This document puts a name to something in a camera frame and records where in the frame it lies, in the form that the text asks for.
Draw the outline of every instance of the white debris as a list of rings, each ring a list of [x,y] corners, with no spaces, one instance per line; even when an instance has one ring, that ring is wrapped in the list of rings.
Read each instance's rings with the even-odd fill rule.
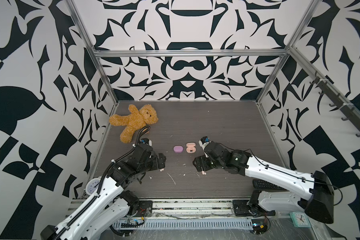
[[[167,174],[169,175],[169,173],[167,172]],[[170,177],[171,177],[171,175],[169,175]],[[173,180],[173,178],[171,177],[171,179],[172,179],[172,181],[173,181],[173,183],[176,185],[176,183],[175,183],[175,180]]]

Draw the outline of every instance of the white alarm clock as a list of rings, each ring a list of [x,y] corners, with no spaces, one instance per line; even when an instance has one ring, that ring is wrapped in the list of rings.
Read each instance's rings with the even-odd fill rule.
[[[293,225],[295,227],[311,227],[307,215],[303,212],[290,212]]]
[[[88,195],[91,195],[96,191],[97,187],[99,186],[99,183],[100,183],[100,178],[96,177],[94,179],[91,179],[85,187],[85,192]]]

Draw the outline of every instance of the wooden table surface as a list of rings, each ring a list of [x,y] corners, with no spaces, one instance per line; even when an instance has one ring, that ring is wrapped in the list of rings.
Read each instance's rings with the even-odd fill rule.
[[[139,198],[220,198],[250,197],[252,178],[232,175],[224,170],[212,169],[207,175],[196,171],[192,161],[203,154],[198,145],[200,138],[208,136],[233,149],[252,149],[259,158],[278,164],[281,162],[254,102],[247,101],[121,101],[116,113],[129,114],[129,104],[141,108],[151,104],[157,111],[158,123],[144,137],[152,141],[156,153],[167,157],[163,172],[149,171],[140,185],[131,183],[131,190]],[[124,127],[112,126],[101,155],[95,176],[100,176],[109,165],[131,149],[130,144],[120,142]],[[195,142],[196,152],[185,151],[187,142]],[[184,147],[175,153],[173,147]]]

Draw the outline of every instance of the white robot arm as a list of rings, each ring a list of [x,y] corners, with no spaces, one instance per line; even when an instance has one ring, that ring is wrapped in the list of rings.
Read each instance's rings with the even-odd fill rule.
[[[208,137],[203,137],[199,144],[205,155],[196,157],[193,165],[202,174],[213,168],[224,169],[231,174],[266,180],[293,192],[255,190],[248,202],[248,211],[252,215],[272,210],[304,211],[319,222],[333,223],[334,190],[325,173],[316,171],[308,174],[286,169],[259,159],[252,151],[230,152]]]
[[[42,240],[96,240],[115,221],[136,213],[139,199],[124,189],[135,179],[141,183],[146,171],[163,169],[166,161],[163,154],[155,154],[149,139],[140,141],[140,136],[148,131],[149,126],[143,127],[137,135],[134,148],[116,161],[112,160],[104,171],[96,192],[76,211],[57,226],[49,225],[44,228],[41,232]],[[132,227],[143,224],[143,217],[142,220],[142,223],[136,223]]]

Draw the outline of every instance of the patterned wallpaper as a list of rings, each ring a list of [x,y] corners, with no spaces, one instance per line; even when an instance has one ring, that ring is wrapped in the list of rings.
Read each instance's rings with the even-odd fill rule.
[[[63,220],[112,106],[64,1],[0,1],[0,239]]]
[[[310,0],[76,0],[99,50],[284,48]],[[103,58],[118,99],[256,99],[278,58]]]
[[[284,48],[310,0],[75,0],[97,49]]]
[[[360,0],[324,0],[297,47],[360,109]],[[290,57],[262,105],[291,169],[324,171],[342,190],[327,225],[332,235],[360,240],[359,132],[310,81]]]
[[[360,110],[360,0],[324,0],[296,47]]]
[[[102,58],[119,100],[256,99],[278,56]]]

